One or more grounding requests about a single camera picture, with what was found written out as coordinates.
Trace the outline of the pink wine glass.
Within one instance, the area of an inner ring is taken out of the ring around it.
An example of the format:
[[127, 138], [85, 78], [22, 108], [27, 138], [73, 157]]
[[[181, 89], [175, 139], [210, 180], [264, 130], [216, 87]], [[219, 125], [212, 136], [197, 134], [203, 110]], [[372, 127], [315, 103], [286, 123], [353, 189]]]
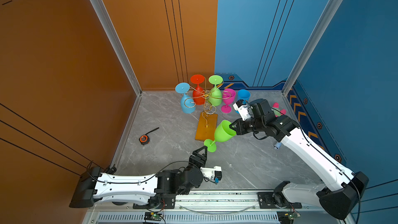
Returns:
[[223, 113], [228, 114], [231, 112], [232, 110], [231, 105], [234, 103], [235, 96], [236, 92], [233, 89], [230, 88], [224, 89], [222, 96], [224, 106], [221, 107], [221, 111]]

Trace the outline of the light blue wine glass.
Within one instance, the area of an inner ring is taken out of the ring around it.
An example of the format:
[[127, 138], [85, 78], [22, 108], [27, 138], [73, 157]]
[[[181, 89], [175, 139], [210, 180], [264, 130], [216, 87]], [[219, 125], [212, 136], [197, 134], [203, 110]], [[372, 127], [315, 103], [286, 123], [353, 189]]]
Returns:
[[185, 114], [192, 114], [196, 110], [196, 103], [193, 97], [188, 95], [190, 85], [188, 83], [180, 83], [175, 87], [175, 91], [182, 95], [180, 106]]

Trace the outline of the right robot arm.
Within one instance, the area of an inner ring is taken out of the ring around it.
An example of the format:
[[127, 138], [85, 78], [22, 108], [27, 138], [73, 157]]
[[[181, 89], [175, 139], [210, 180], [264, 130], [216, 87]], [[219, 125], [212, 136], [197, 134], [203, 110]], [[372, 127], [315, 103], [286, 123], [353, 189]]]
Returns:
[[283, 181], [272, 195], [272, 201], [278, 208], [304, 203], [322, 207], [334, 218], [343, 220], [355, 206], [360, 206], [369, 183], [364, 173], [354, 173], [332, 158], [289, 116], [276, 116], [267, 100], [258, 99], [249, 104], [238, 100], [233, 107], [240, 118], [229, 127], [237, 135], [263, 132], [267, 137], [273, 137], [298, 155], [322, 181], [312, 185]]

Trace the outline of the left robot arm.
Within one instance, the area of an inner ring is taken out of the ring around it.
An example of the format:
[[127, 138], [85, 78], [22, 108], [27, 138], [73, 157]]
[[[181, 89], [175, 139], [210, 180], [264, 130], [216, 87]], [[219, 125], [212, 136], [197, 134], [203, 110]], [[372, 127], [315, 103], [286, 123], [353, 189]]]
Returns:
[[121, 176], [105, 173], [99, 167], [88, 167], [80, 175], [69, 207], [88, 208], [97, 202], [156, 207], [164, 198], [187, 195], [199, 188], [204, 180], [201, 168], [206, 161], [207, 147], [203, 146], [193, 151], [183, 171], [163, 168], [145, 176]]

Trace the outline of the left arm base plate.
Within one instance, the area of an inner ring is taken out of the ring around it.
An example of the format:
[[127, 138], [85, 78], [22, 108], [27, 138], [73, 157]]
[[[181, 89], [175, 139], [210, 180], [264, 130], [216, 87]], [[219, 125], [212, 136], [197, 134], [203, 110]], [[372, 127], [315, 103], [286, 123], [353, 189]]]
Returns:
[[176, 194], [156, 194], [150, 197], [148, 203], [145, 205], [133, 204], [134, 209], [174, 209], [176, 201]]

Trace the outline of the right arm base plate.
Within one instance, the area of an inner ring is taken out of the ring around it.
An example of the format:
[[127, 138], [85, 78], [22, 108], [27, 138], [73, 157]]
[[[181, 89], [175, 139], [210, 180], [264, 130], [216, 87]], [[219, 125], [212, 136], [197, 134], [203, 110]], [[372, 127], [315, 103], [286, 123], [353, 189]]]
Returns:
[[258, 202], [260, 209], [272, 209], [272, 208], [302, 208], [301, 203], [291, 203], [280, 193], [274, 192], [258, 192]]

